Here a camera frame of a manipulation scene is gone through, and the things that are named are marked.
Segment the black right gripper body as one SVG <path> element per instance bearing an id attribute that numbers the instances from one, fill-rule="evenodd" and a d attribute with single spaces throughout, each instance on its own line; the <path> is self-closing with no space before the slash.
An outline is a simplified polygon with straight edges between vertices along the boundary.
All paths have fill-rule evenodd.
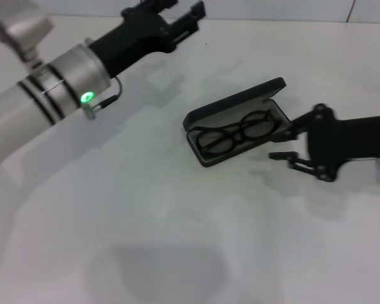
<path id="1" fill-rule="evenodd" d="M 380 158 L 380 116 L 339 120 L 333 109 L 318 104 L 306 131 L 310 162 L 321 181 L 334 182 L 348 162 Z"/>

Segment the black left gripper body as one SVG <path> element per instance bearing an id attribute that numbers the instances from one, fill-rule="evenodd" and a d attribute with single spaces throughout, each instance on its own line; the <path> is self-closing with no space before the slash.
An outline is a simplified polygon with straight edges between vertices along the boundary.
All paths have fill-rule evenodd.
<path id="1" fill-rule="evenodd" d="M 138 5 L 123 10 L 122 17 L 118 27 L 89 45 L 110 77 L 119 75 L 148 54 L 176 50 L 170 25 L 158 13 Z"/>

